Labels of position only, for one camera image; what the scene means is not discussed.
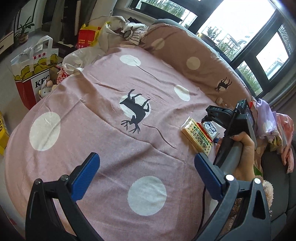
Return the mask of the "person's right hand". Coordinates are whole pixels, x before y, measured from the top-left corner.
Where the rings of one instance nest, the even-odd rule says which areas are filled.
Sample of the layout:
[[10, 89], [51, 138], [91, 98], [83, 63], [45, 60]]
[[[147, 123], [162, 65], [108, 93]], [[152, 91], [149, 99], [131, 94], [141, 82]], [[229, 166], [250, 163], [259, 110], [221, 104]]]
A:
[[232, 174], [237, 180], [252, 181], [255, 178], [253, 169], [255, 147], [253, 140], [246, 132], [241, 132], [240, 134], [233, 135], [230, 138], [243, 144], [240, 162]]

